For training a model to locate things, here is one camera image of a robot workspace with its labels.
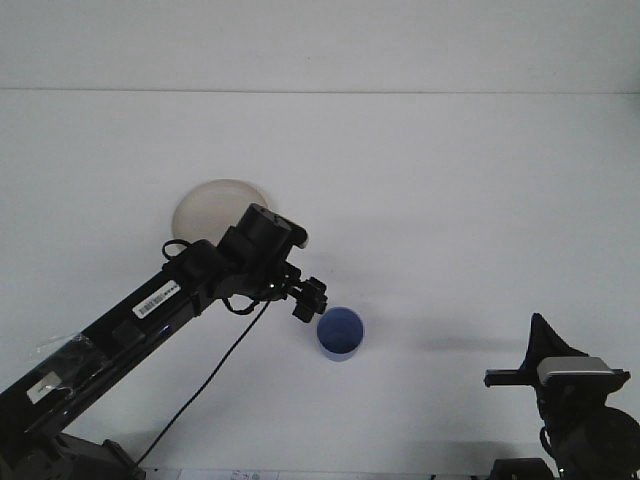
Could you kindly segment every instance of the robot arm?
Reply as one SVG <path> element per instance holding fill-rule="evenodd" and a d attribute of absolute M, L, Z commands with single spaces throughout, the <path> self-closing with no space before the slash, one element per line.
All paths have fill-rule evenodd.
<path fill-rule="evenodd" d="M 0 394 L 0 480 L 81 480 L 82 470 L 103 478 L 96 467 L 111 468 L 104 478 L 128 478 L 132 462 L 117 444 L 62 430 L 215 300 L 239 294 L 255 305 L 291 295 L 302 321 L 322 313 L 325 285 L 300 281 L 286 262 L 306 241 L 304 229 L 252 204 L 217 246 L 199 240 L 168 257 L 162 271 Z"/>
<path fill-rule="evenodd" d="M 534 314 L 520 368 L 488 370 L 485 385 L 535 389 L 545 425 L 540 439 L 561 478 L 630 480 L 637 478 L 640 468 L 640 425 L 628 414 L 605 406 L 607 396 L 630 378 L 629 372 L 611 369 L 600 358 L 570 347 L 540 314 Z M 491 480 L 512 475 L 553 478 L 542 460 L 520 459 L 496 461 Z"/>

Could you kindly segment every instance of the white surface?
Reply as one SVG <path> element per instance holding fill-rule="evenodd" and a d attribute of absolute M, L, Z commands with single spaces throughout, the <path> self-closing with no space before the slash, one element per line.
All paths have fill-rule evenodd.
<path fill-rule="evenodd" d="M 637 0 L 5 0 L 0 86 L 638 92 Z"/>
<path fill-rule="evenodd" d="M 272 306 L 149 465 L 486 472 L 541 454 L 532 312 L 640 372 L 640 97 L 0 92 L 0 387 L 42 339 L 155 274 L 183 195 L 260 186 L 311 242 L 290 257 L 367 328 L 328 361 Z M 135 457 L 247 320 L 213 306 L 70 429 Z M 640 417 L 640 382 L 612 405 Z"/>
<path fill-rule="evenodd" d="M 432 480 L 427 475 L 388 475 L 340 472 L 254 472 L 244 470 L 147 469 L 147 480 Z M 469 480 L 468 476 L 438 475 L 436 480 Z"/>

